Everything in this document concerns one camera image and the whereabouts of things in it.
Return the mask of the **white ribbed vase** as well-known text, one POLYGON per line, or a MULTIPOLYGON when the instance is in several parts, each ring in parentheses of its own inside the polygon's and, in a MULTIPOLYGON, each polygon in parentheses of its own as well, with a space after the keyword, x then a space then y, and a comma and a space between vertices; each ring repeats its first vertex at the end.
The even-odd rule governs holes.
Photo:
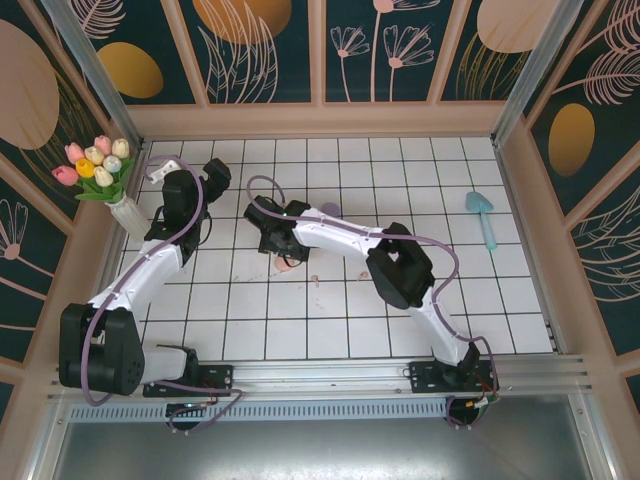
POLYGON ((112 216, 127 234, 136 242, 142 243, 151 228, 150 221, 137 203, 126 194, 116 203, 107 203, 112 216))

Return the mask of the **pastel tulip bouquet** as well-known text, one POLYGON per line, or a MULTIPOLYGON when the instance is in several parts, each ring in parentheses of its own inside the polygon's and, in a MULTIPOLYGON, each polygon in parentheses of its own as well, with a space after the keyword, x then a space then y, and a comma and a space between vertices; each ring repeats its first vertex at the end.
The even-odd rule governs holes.
POLYGON ((135 159, 124 138, 111 140, 105 135, 82 148, 75 142, 64 147, 67 165, 54 168, 52 176, 73 190, 78 201, 116 204, 125 196, 135 159))

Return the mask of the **black electronics box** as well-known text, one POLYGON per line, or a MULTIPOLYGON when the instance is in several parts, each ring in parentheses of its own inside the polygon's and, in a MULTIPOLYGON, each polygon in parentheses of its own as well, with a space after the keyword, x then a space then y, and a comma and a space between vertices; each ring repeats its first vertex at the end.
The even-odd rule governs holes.
POLYGON ((199 432, 207 426, 205 414, 212 405, 212 402, 170 403, 165 409, 166 425, 173 434, 199 432))
POLYGON ((497 400, 498 397, 494 394, 478 398, 448 397, 445 404, 445 421, 454 429, 471 430, 497 400))

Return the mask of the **light blue toy shovel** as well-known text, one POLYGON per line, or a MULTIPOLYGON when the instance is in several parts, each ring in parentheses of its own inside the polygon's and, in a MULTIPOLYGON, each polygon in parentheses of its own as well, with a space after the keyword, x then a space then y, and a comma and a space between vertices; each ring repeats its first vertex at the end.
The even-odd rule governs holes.
POLYGON ((495 250, 497 248, 497 242, 489 220, 489 214, 494 210, 493 204, 481 193, 470 191, 466 194, 465 206, 469 212, 479 216, 486 248, 489 251, 495 250))

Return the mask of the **grey steel panel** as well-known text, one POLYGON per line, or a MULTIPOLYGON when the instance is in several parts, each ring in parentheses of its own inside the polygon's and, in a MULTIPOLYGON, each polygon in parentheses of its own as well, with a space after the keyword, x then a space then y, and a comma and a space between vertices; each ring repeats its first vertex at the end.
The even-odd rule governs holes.
POLYGON ((71 424, 37 480, 612 480, 564 414, 454 430, 439 419, 71 424))

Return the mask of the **aluminium mounting rail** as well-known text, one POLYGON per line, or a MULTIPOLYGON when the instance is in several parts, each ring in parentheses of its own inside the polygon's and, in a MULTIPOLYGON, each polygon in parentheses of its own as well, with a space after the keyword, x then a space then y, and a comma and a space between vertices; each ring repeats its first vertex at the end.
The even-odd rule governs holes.
MULTIPOLYGON (((407 397, 424 376, 412 371, 409 358, 203 362, 207 374, 225 376, 220 383, 245 392, 251 400, 328 400, 407 397)), ((564 395, 589 392, 583 359, 576 355, 498 355, 495 371, 475 377, 468 391, 444 391, 433 381, 424 396, 471 397, 496 382, 500 397, 564 395)))

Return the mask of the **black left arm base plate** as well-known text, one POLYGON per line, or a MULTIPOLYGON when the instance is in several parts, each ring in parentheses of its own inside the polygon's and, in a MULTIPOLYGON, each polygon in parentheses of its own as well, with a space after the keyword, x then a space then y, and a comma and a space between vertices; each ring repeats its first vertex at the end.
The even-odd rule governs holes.
POLYGON ((156 382, 143 387, 143 396, 145 398, 228 397, 233 387, 233 366, 200 365, 194 372, 186 373, 180 379, 171 380, 171 383, 193 387, 195 391, 160 385, 156 382))

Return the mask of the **aluminium frame post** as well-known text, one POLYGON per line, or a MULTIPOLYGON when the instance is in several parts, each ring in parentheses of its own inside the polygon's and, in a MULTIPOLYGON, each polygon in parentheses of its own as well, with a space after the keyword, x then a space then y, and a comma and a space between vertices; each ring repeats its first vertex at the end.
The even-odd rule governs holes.
POLYGON ((492 145, 496 150, 502 148, 518 123, 526 104, 575 23, 583 3, 584 0, 558 0, 491 133, 492 145))
POLYGON ((83 68, 115 126, 131 147, 139 150, 143 140, 119 92, 111 81, 91 42, 66 0, 41 0, 62 38, 83 68))

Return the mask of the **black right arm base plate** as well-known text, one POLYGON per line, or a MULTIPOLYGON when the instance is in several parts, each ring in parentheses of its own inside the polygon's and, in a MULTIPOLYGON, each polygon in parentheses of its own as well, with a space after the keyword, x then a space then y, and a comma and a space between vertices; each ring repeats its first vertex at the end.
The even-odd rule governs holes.
POLYGON ((480 394, 483 390, 500 389, 488 360, 479 360, 470 369, 450 366, 437 360, 414 361, 408 364, 406 376, 415 394, 480 394))

